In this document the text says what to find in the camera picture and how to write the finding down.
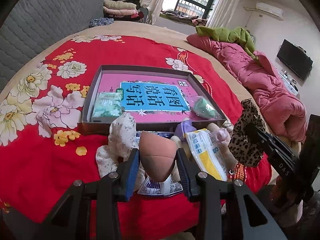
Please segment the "right hand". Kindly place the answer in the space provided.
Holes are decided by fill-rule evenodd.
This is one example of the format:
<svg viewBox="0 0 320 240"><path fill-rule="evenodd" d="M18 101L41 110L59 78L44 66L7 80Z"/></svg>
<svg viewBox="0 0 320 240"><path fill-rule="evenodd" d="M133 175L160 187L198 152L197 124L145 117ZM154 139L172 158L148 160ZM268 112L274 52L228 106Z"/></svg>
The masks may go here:
<svg viewBox="0 0 320 240"><path fill-rule="evenodd" d="M288 239L319 233L319 192L315 191L307 202L301 200L297 204L297 195L285 192L285 184L278 176L276 183L263 187L257 197Z"/></svg>

